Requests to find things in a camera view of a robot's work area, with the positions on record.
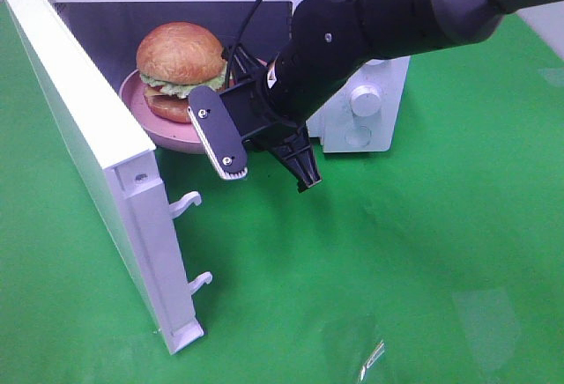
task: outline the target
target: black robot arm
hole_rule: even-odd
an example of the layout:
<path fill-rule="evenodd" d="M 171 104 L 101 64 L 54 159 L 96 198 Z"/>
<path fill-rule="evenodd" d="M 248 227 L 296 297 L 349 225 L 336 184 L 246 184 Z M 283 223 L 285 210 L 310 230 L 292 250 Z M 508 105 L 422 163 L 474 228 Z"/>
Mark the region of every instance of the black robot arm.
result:
<path fill-rule="evenodd" d="M 370 59 L 484 41 L 502 17 L 560 0 L 303 0 L 292 38 L 268 66 L 234 48 L 236 85 L 189 96 L 190 116 L 224 179 L 246 173 L 243 144 L 272 153 L 299 191 L 321 180 L 306 120 Z"/>

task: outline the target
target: sesame-free bun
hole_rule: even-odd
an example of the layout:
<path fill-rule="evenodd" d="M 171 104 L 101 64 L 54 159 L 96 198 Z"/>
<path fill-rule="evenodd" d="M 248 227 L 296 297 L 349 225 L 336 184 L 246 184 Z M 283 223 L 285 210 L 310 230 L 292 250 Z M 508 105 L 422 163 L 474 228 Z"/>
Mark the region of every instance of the sesame-free bun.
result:
<path fill-rule="evenodd" d="M 147 34 L 137 49 L 137 68 L 178 85 L 198 85 L 225 67 L 223 46 L 209 30 L 186 22 L 166 23 Z"/>

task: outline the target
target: black cable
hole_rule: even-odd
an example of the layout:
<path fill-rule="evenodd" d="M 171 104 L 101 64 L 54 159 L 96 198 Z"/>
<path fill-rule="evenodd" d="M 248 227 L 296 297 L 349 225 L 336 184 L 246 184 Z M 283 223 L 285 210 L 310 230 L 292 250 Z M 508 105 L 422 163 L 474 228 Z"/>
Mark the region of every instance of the black cable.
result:
<path fill-rule="evenodd" d="M 263 0 L 255 0 L 255 2 L 253 3 L 253 6 L 251 7 L 251 9 L 249 11 L 249 14 L 247 14 L 247 17 L 243 20 L 243 22 L 241 23 L 241 26 L 239 27 L 239 31 L 237 32 L 234 44 L 231 47 L 231 51 L 229 51 L 229 59 L 227 60 L 227 68 L 226 68 L 226 79 L 225 79 L 225 82 L 224 82 L 225 89 L 227 89 L 229 87 L 229 77 L 231 76 L 231 67 L 233 65 L 235 50 L 237 49 L 237 47 L 241 43 L 241 37 L 245 33 L 245 29 L 247 28 L 247 25 L 249 24 L 250 19 L 253 17 L 253 14 L 255 14 L 256 9 L 258 8 L 258 6 L 261 4 L 262 1 Z"/>

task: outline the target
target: green tablecloth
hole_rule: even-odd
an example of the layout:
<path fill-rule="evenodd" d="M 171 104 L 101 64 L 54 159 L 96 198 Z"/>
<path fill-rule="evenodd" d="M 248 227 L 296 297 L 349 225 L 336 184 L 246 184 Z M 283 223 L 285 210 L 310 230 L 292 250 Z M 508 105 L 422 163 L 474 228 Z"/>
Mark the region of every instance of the green tablecloth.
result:
<path fill-rule="evenodd" d="M 171 357 L 0 8 L 0 382 L 564 382 L 564 64 L 517 17 L 412 58 L 392 149 L 267 154 L 225 183 L 158 150 L 206 336 Z"/>

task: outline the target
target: pink plate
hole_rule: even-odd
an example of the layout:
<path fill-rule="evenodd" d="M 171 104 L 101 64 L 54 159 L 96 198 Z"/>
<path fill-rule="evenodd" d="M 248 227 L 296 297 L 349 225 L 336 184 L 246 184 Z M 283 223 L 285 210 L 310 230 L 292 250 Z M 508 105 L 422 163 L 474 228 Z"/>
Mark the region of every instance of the pink plate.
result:
<path fill-rule="evenodd" d="M 120 98 L 133 116 L 158 146 L 186 153 L 204 153 L 204 147 L 192 124 L 171 122 L 153 114 L 143 96 L 146 84 L 134 70 L 123 80 Z"/>

